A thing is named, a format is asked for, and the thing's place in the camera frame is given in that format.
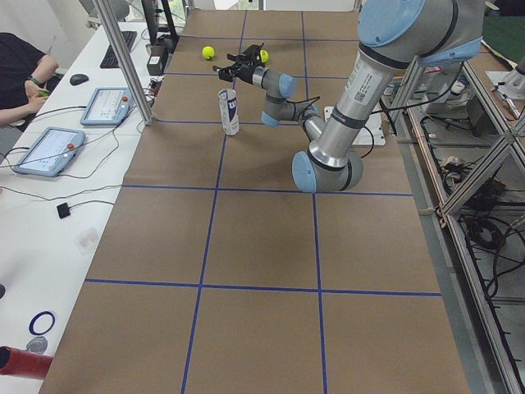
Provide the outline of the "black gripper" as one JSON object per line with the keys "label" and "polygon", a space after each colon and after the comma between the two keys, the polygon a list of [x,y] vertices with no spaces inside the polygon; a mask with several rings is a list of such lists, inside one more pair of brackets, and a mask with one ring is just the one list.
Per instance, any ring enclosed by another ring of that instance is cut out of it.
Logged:
{"label": "black gripper", "polygon": [[219,67],[213,66],[212,69],[217,73],[220,80],[241,79],[243,82],[253,84],[253,74],[256,71],[254,53],[228,53],[226,58],[233,62],[233,66]]}

